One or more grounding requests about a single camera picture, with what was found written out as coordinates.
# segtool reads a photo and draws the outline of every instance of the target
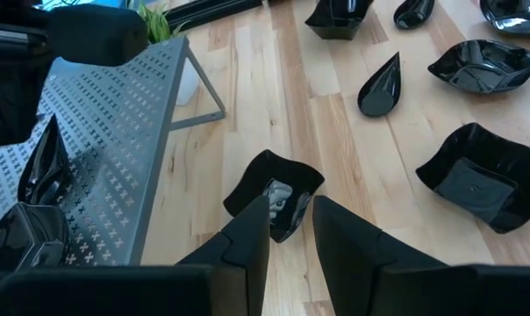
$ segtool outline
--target black square bowl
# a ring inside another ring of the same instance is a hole
[[[235,217],[257,197],[268,197],[270,235],[280,243],[300,226],[306,206],[323,182],[316,169],[264,150],[249,163],[224,207]]]
[[[304,22],[323,40],[352,40],[367,14],[371,0],[319,0]]]
[[[460,127],[417,170],[431,190],[476,215],[496,233],[530,220],[530,147],[477,123]]]

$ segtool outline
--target black plastic bowl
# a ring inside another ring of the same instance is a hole
[[[371,0],[358,0],[358,3],[348,0],[320,0],[304,23],[323,40],[352,40],[371,3]]]
[[[508,233],[530,220],[530,147],[506,140],[477,123],[448,136],[417,170],[438,195]]]
[[[468,92],[507,92],[530,77],[530,51],[493,40],[467,40],[448,49],[428,70]]]
[[[323,182],[316,169],[264,150],[249,163],[224,207],[235,217],[257,197],[269,197],[271,238],[283,242],[300,226],[312,195]]]
[[[68,153],[53,115],[19,178],[18,200],[52,205],[70,180]]]
[[[13,205],[0,219],[0,281],[21,269],[61,265],[68,236],[68,222],[58,207]]]
[[[530,2],[527,0],[480,0],[483,16],[501,32],[530,35]]]

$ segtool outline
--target wooden floor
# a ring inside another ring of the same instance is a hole
[[[314,0],[279,1],[189,30],[191,47],[223,98],[227,118],[170,134],[144,254],[173,264],[231,217],[222,206],[265,148],[320,170],[325,194],[387,233],[450,263],[530,265],[530,223],[493,233],[435,196],[414,170],[462,124],[477,121],[530,146],[530,80],[491,97],[462,94],[426,67],[467,39],[530,49],[499,37],[477,0],[437,0],[431,20],[411,32],[393,25],[402,0],[375,0],[353,41],[325,41],[304,21]],[[402,96],[386,118],[356,106],[370,75],[399,51]],[[208,93],[177,117],[210,111]],[[283,244],[271,241],[264,315],[332,315],[314,244],[312,209]]]

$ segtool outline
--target hardwood floor plank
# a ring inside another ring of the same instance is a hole
[[[388,35],[386,35],[386,31],[380,23],[378,14],[375,9],[370,8],[369,14],[361,22],[361,26],[353,42],[365,46],[380,44],[386,41],[388,41]]]
[[[294,14],[290,1],[274,1],[270,5],[271,24],[274,30],[294,27]]]
[[[340,94],[316,97],[312,110],[328,196],[376,224],[343,98]]]
[[[142,254],[143,265],[172,265],[192,250],[191,218],[195,199],[187,190],[189,171],[184,159],[189,132],[177,131],[168,137]]]
[[[222,18],[211,22],[209,28],[209,51],[224,48],[233,40],[234,18]]]
[[[319,169],[319,150],[308,104],[308,86],[294,27],[277,30],[277,43],[283,71],[283,88],[290,126],[292,158]]]
[[[304,315],[303,302],[310,301],[310,288],[305,278],[307,264],[303,243],[301,230],[282,244],[271,241],[267,279],[269,291],[264,303],[270,308],[263,315]]]
[[[376,224],[382,229],[423,229],[423,217],[388,121],[360,114],[355,97],[347,97],[344,102]]]
[[[216,233],[222,228],[222,188],[220,181],[211,179],[222,178],[222,159],[225,157],[224,127],[222,122],[211,122],[194,128],[189,138],[188,146],[192,147],[192,154],[187,159],[192,166],[193,194],[198,197],[195,201],[195,211],[192,215],[191,234]]]
[[[306,316],[335,316],[331,301],[304,303]]]
[[[326,195],[326,186],[323,185],[316,191],[316,195]],[[328,300],[329,291],[327,290],[326,279],[319,263],[318,251],[316,250],[316,237],[312,223],[313,204],[308,206],[308,210],[302,221],[302,231],[304,234],[304,247],[306,253],[306,263],[308,270],[306,280],[310,287],[310,301]]]
[[[343,97],[357,97],[370,72],[362,58],[362,48],[354,41],[336,40],[328,43],[330,57]]]
[[[427,30],[439,55],[443,55],[450,47],[466,40],[440,3],[434,4],[433,14],[427,21]]]
[[[304,65],[305,81],[309,85],[309,96],[326,96],[340,92],[337,75],[329,55],[328,41],[321,39],[315,32],[305,25],[316,7],[314,0],[293,0],[295,27],[300,46],[300,56]]]

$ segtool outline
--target black plastic dish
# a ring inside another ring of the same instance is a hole
[[[530,1],[480,0],[483,16],[500,32],[530,35]]]
[[[305,24],[323,40],[352,40],[371,0],[320,0]]]
[[[400,30],[422,26],[433,13],[434,0],[405,0],[394,13],[394,24]]]
[[[530,51],[487,39],[467,40],[448,49],[428,70],[461,90],[506,92],[530,77]]]
[[[0,219],[0,281],[18,270],[59,266],[67,249],[61,209],[19,202]]]
[[[401,90],[398,52],[364,83],[357,98],[359,110],[371,118],[386,115],[398,104]]]
[[[460,127],[417,170],[431,190],[476,215],[496,233],[530,220],[530,147],[477,123]]]
[[[269,197],[271,238],[283,242],[300,226],[306,206],[323,182],[316,169],[264,150],[249,163],[224,207],[235,217],[255,198]]]
[[[31,205],[51,205],[70,175],[68,153],[53,115],[19,178],[18,200]]]

